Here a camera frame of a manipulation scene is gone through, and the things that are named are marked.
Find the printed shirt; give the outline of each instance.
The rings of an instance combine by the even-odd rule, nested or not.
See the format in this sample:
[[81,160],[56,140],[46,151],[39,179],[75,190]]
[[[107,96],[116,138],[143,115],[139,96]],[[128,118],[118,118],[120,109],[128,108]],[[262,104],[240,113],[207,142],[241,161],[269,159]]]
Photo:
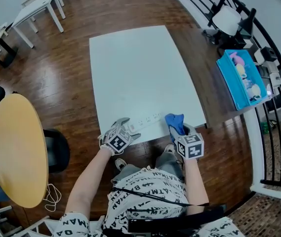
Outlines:
[[[185,197],[185,184],[176,176],[159,169],[143,168],[135,174],[120,180],[115,187],[156,195],[173,202],[188,203]],[[118,229],[125,234],[128,233],[128,209],[148,209],[145,213],[130,212],[133,217],[143,219],[172,218],[177,217],[182,213],[182,207],[176,204],[170,204],[147,197],[140,197],[122,191],[111,192],[108,195],[108,199],[109,207],[103,228]],[[212,233],[211,231],[211,229],[205,230],[203,233],[210,234]],[[65,214],[60,219],[60,223],[53,234],[53,237],[83,236],[105,237],[101,230],[91,229],[87,218],[83,214],[76,212]]]

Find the sneaker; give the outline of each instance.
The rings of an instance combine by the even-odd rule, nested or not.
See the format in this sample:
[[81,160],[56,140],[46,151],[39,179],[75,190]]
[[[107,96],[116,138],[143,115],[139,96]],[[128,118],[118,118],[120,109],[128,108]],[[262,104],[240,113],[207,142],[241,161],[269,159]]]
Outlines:
[[165,149],[165,152],[171,153],[171,154],[175,154],[175,145],[173,143],[168,144]]
[[124,161],[121,158],[117,158],[115,160],[115,166],[119,171],[121,171],[126,165],[127,165],[126,161]]

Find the pants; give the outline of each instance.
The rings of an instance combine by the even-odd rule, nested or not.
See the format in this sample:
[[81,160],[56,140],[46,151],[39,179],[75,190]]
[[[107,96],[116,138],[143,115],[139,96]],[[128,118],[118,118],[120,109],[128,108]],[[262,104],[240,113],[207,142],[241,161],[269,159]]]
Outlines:
[[[163,154],[157,158],[156,168],[164,170],[165,172],[168,172],[172,175],[175,175],[180,180],[184,180],[181,165],[176,163],[177,160],[178,159],[174,154],[169,153],[169,152],[163,152]],[[139,170],[141,170],[141,168],[136,167],[133,164],[127,164],[121,170],[121,172],[112,179],[112,183],[117,183],[121,179],[123,179],[129,175],[132,175],[132,174],[138,172]]]

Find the round wooden table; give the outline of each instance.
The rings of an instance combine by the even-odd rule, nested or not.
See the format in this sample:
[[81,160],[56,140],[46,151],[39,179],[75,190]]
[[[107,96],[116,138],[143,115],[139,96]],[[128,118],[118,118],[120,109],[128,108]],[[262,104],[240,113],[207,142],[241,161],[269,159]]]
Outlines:
[[33,208],[46,193],[48,158],[33,105],[20,94],[0,102],[0,186],[16,204]]

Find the hardwood floor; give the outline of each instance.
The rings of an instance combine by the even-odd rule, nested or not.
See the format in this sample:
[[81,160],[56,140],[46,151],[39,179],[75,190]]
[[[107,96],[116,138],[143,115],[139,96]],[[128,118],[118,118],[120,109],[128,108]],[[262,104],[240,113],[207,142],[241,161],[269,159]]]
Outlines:
[[[6,93],[15,90],[27,97],[37,110],[43,128],[60,130],[71,149],[68,168],[49,176],[49,182],[62,193],[55,212],[46,211],[45,202],[32,209],[10,202],[15,213],[10,218],[23,227],[45,215],[62,216],[74,182],[98,151],[100,131],[91,80],[89,38],[153,25],[166,25],[170,29],[197,27],[177,0],[63,1],[66,19],[61,20],[55,10],[64,33],[58,31],[48,13],[36,16],[37,34],[27,24],[21,26],[35,48],[30,49],[11,30],[5,41],[19,47],[18,55],[9,68],[0,67],[0,86]],[[210,202],[226,203],[231,208],[249,193],[252,182],[244,121],[237,117],[212,129],[198,128],[198,132],[205,140],[205,157],[199,166]],[[147,166],[153,155],[161,153],[169,142],[166,137],[132,146],[122,158],[139,167]],[[92,204],[91,219],[106,214],[113,176],[113,165],[108,164]]]

